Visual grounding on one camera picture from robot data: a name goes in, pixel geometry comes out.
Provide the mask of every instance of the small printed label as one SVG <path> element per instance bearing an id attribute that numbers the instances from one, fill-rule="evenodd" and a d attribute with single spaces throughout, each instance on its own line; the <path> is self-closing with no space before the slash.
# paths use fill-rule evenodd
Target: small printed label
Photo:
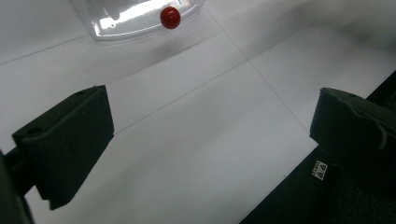
<path id="1" fill-rule="evenodd" d="M 322 161 L 317 161 L 314 169 L 312 170 L 312 175 L 320 180 L 324 179 L 327 171 L 327 164 Z"/>

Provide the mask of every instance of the red ball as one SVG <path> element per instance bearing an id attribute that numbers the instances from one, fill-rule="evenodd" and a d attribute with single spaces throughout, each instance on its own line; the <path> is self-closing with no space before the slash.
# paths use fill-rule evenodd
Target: red ball
<path id="1" fill-rule="evenodd" d="M 175 29 L 180 25 L 180 12 L 174 7 L 166 7 L 161 12 L 161 23 L 165 28 Z"/>

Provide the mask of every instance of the white tile floor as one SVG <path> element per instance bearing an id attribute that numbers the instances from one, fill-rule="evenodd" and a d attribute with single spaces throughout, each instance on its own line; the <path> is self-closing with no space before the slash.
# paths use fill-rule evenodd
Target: white tile floor
<path id="1" fill-rule="evenodd" d="M 207 0 L 175 31 L 95 42 L 68 1 L 6 0 L 3 152 L 92 85 L 107 85 L 117 133 L 70 204 L 26 195 L 36 223 L 238 223 L 315 147 L 320 88 L 367 96 L 396 69 L 394 4 L 344 3 Z"/>

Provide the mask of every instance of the clear plastic container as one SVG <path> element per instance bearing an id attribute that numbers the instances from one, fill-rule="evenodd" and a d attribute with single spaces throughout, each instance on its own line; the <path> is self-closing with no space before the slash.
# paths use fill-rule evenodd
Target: clear plastic container
<path id="1" fill-rule="evenodd" d="M 187 21 L 205 0 L 73 0 L 93 38 L 114 40 L 154 35 L 165 28 L 160 15 L 176 8 L 181 22 Z"/>

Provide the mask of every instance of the white floor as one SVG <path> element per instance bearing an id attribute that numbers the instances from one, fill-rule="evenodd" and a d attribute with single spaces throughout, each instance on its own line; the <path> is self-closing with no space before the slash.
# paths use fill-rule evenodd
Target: white floor
<path id="1" fill-rule="evenodd" d="M 239 223 L 314 149 L 319 90 L 396 70 L 395 3 L 207 0 L 172 32 L 96 42 L 71 2 L 0 7 L 0 148 L 69 94 L 107 85 L 116 136 L 75 199 L 36 223 Z"/>

